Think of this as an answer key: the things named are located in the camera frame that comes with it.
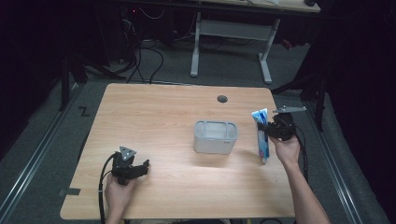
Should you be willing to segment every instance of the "clear plastic container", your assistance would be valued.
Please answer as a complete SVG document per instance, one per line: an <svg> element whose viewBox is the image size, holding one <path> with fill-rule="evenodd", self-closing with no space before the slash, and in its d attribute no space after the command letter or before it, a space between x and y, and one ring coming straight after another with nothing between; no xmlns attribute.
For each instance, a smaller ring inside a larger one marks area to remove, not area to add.
<svg viewBox="0 0 396 224"><path fill-rule="evenodd" d="M232 122L198 120L194 126L194 150L230 154L237 137L238 128Z"/></svg>

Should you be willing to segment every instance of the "toothpaste tube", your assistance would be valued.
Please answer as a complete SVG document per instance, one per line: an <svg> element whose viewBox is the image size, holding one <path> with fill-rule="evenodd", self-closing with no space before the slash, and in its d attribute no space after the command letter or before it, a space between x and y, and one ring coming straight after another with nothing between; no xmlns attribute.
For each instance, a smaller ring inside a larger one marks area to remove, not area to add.
<svg viewBox="0 0 396 224"><path fill-rule="evenodd" d="M259 111L255 111L251 113L251 116L254 118L254 121L257 123L261 123L263 125L267 125L267 108L264 108ZM262 158L262 162L267 163L268 158L270 157L270 150L268 147L268 136L264 131L259 130L257 127L257 138L259 141L259 156Z"/></svg>

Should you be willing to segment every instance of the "table top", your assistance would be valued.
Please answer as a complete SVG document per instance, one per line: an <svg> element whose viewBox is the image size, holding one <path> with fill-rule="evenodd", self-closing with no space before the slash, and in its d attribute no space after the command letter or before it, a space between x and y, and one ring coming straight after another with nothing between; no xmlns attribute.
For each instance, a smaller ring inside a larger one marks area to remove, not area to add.
<svg viewBox="0 0 396 224"><path fill-rule="evenodd" d="M219 95L228 101L220 103ZM274 145L265 165L258 156L251 112L263 108L271 120L276 106L265 88L108 85L70 184L80 193L66 196L61 217L100 218L99 176L120 146L137 151L134 165L150 160L125 218L294 217L289 181ZM236 124L230 154L193 150L194 124L200 119Z"/></svg>
<svg viewBox="0 0 396 224"><path fill-rule="evenodd" d="M280 10L300 11L300 12L320 12L318 4L314 4L312 7L307 6L304 0L200 0L208 3L219 3L239 6L250 6L250 7L267 7Z"/></svg>

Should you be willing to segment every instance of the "metal rail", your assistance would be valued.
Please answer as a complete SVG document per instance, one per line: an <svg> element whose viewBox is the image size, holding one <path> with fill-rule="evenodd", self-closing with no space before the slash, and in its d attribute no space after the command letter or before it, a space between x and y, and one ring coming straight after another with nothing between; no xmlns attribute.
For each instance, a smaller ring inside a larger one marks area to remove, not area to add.
<svg viewBox="0 0 396 224"><path fill-rule="evenodd" d="M52 138L62 124L64 117L70 108L70 105L73 104L74 100L80 94L82 88L83 85L81 84L75 84L72 87L71 100L69 101L69 104L64 109L64 111L59 111L58 114L55 116L55 119L52 121L51 125L49 126L37 148L35 149L32 158L28 161L20 176L18 177L16 183L14 184L13 188L9 192L6 199L3 201L0 207L0 223L7 223L8 219L11 217L23 193L35 176L35 172L37 171L38 167L44 160L47 152L49 151Z"/></svg>
<svg viewBox="0 0 396 224"><path fill-rule="evenodd" d="M358 209L355 206L355 203L353 202L353 198L352 195L350 194L349 188L346 182L344 181L344 178L341 175L340 170L338 169L334 157L332 156L332 151L329 145L327 144L323 132L318 130L318 126L313 119L313 117L315 116L314 110L310 104L303 103L303 105L305 105L305 107L307 108L307 112L312 127L314 127L315 133L317 134L318 140L321 144L321 149L322 149L323 157L325 159L325 163L329 170L335 189L338 193L338 197L340 198L341 204L344 206L344 210L346 211L346 216L349 219L350 223L362 224L363 222L361 221L361 215L359 214Z"/></svg>

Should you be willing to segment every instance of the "black device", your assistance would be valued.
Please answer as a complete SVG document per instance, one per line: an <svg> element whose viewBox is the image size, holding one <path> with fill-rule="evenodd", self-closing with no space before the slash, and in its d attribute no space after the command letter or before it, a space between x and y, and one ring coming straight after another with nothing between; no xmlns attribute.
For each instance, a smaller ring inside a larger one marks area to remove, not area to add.
<svg viewBox="0 0 396 224"><path fill-rule="evenodd" d="M132 166L134 154L136 154L135 151L126 147L120 147L120 152L114 153L111 174L119 180L121 185L127 185L127 180L146 175L149 171L149 160L143 162L143 165Z"/></svg>
<svg viewBox="0 0 396 224"><path fill-rule="evenodd" d="M102 173L100 174L98 188L99 212L102 224L106 223L105 209L103 206L103 179L105 178L105 169L107 167L107 164L113 159L111 174L113 174L118 179L119 184L127 185L128 180L138 178L142 175L146 175L149 172L149 160L143 162L142 165L132 166L132 164L134 163L135 154L136 151L134 150L131 150L127 147L120 147L120 152L115 152L114 154L112 154L103 166Z"/></svg>
<svg viewBox="0 0 396 224"><path fill-rule="evenodd" d="M291 113L281 113L274 116L274 122L268 122L267 125L257 123L258 129L264 131L268 136L280 138L287 141L296 133L296 125Z"/></svg>

